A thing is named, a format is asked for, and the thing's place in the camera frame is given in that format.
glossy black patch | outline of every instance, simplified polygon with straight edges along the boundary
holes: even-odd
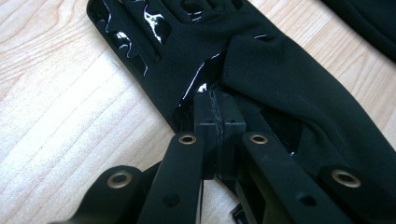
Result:
[[[298,119],[269,106],[262,110],[262,117],[270,125],[288,153],[295,156],[300,146],[303,124]]]
[[[180,6],[184,9],[187,15],[190,16],[193,22],[198,22],[204,13],[204,9],[195,3],[186,3],[186,0],[180,2]]]
[[[180,129],[180,131],[193,131],[192,121],[192,104],[193,97],[197,92],[208,91],[215,87],[220,81],[225,56],[227,50],[224,50],[203,61],[197,69],[195,77],[192,79],[189,87],[180,99],[178,107],[172,114],[172,121]]]
[[[137,69],[137,71],[143,76],[146,76],[146,73],[148,72],[148,66],[146,65],[145,61],[143,60],[142,56],[136,55],[133,58],[129,59],[131,63],[134,65],[134,67]]]
[[[255,38],[255,39],[260,39],[260,40],[262,40],[262,41],[267,41],[267,40],[269,40],[268,35],[256,35],[256,36],[254,36],[253,38]]]
[[[171,33],[171,25],[161,13],[149,13],[148,6],[149,5],[146,4],[143,11],[143,16],[146,24],[148,25],[148,28],[154,34],[154,37],[158,40],[158,42],[164,45],[168,36]]]
[[[131,50],[131,40],[123,31],[109,32],[108,37],[118,49],[128,48],[128,53]]]
[[[106,31],[108,31],[107,26],[110,23],[110,10],[104,1],[95,4],[93,10],[90,10],[89,13],[95,23],[104,21],[106,23]]]

black garment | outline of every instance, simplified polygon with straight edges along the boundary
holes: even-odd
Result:
[[[322,1],[358,34],[396,63],[396,1]]]
[[[248,1],[91,0],[88,14],[176,132],[189,129],[196,92],[224,89],[241,107],[254,102],[260,116],[286,125],[275,128],[277,136],[291,139],[295,160],[312,176],[345,165],[396,195],[396,153],[381,132]],[[289,120],[297,128],[289,129]]]

black cloth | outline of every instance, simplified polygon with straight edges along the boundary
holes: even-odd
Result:
[[[261,116],[277,125],[297,120],[298,128],[275,133],[281,142],[299,138],[293,157],[312,176],[345,165],[396,195],[396,153],[381,132],[248,1],[91,0],[88,14],[176,132],[192,119],[196,92],[223,89],[242,96],[241,107],[243,99],[262,106]]]
[[[396,63],[395,0],[322,0],[322,2]]]

metal grommet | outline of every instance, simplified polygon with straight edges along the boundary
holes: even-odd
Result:
[[[355,189],[361,186],[361,181],[356,176],[343,170],[332,171],[332,179],[348,188]]]
[[[121,189],[131,183],[132,175],[126,171],[119,171],[111,175],[107,180],[107,185],[112,189]]]
[[[194,135],[184,134],[178,138],[178,141],[184,145],[190,145],[197,141],[197,138]]]
[[[250,141],[256,144],[266,144],[268,142],[268,138],[260,134],[253,134],[250,136]]]

wooden table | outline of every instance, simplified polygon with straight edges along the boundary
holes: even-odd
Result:
[[[396,147],[395,63],[317,0],[253,4],[328,69]],[[145,170],[173,136],[86,6],[0,1],[0,223],[71,217],[104,170]],[[236,203],[218,181],[206,181],[203,223],[231,223]]]

